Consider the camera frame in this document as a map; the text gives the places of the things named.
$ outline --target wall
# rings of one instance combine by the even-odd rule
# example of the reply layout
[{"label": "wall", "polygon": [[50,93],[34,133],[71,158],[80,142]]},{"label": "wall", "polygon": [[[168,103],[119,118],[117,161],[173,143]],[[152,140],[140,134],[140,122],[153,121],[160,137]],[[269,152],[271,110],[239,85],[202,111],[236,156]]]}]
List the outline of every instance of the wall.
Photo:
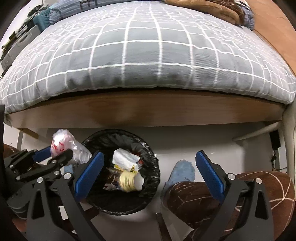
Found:
[{"label": "wall", "polygon": [[[9,40],[9,36],[17,29],[19,29],[23,22],[26,20],[28,13],[37,5],[40,5],[42,0],[31,0],[26,6],[24,6],[17,16],[14,18],[6,33],[4,34],[2,40],[0,41],[0,46],[4,45]],[[2,74],[3,69],[0,65],[0,75]],[[17,147],[19,131],[13,127],[4,124],[4,136],[3,141],[5,144]]]},{"label": "wall", "polygon": [[15,19],[12,21],[8,29],[6,30],[2,40],[0,41],[0,46],[3,46],[9,41],[9,36],[17,29],[19,29],[23,22],[27,19],[28,13],[36,6],[42,4],[42,0],[31,0],[26,6],[24,6],[20,12],[16,15]]}]

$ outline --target black garbage bag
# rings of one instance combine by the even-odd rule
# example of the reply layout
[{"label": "black garbage bag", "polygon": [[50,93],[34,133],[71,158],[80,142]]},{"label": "black garbage bag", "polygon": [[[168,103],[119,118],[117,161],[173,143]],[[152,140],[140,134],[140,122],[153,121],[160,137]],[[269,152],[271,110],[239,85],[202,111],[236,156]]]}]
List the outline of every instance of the black garbage bag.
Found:
[{"label": "black garbage bag", "polygon": [[[112,215],[127,215],[144,209],[152,200],[160,183],[158,159],[148,144],[140,137],[119,129],[98,131],[82,143],[92,154],[97,150],[104,154],[104,167],[92,186],[87,202],[100,211]],[[142,191],[123,192],[103,190],[104,172],[112,165],[115,150],[122,148],[141,157],[140,174],[144,178]]]}]

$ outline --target pillow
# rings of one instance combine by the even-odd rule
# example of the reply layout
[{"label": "pillow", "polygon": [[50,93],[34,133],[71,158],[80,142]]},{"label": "pillow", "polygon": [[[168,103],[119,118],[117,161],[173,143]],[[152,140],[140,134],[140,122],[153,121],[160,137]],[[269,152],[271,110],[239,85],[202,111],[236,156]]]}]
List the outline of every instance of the pillow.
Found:
[{"label": "pillow", "polygon": [[49,22],[51,25],[71,17],[75,14],[114,3],[132,2],[140,0],[61,0],[50,8]]}]

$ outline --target cable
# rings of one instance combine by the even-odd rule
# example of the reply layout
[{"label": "cable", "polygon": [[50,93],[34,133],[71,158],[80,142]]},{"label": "cable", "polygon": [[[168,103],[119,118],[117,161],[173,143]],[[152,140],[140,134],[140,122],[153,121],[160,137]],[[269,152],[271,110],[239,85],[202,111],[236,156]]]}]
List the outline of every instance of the cable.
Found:
[{"label": "cable", "polygon": [[281,169],[276,169],[276,168],[274,167],[274,162],[275,162],[275,160],[276,160],[276,153],[275,153],[274,150],[273,150],[273,152],[274,152],[274,155],[272,156],[272,158],[271,158],[271,160],[270,160],[270,161],[272,162],[272,171],[275,170],[275,171],[279,172],[279,171],[281,171],[281,170],[287,169],[286,167],[281,168]]}]

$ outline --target white grid pattern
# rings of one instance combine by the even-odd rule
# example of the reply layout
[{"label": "white grid pattern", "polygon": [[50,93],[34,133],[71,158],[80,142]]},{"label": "white grid pattern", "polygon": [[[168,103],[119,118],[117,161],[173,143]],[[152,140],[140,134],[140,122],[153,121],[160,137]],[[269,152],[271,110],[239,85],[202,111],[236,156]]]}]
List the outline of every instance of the white grid pattern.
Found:
[{"label": "white grid pattern", "polygon": [[157,86],[289,104],[296,78],[247,28],[162,2],[135,1],[50,26],[0,82],[0,102],[11,113],[66,92]]}]

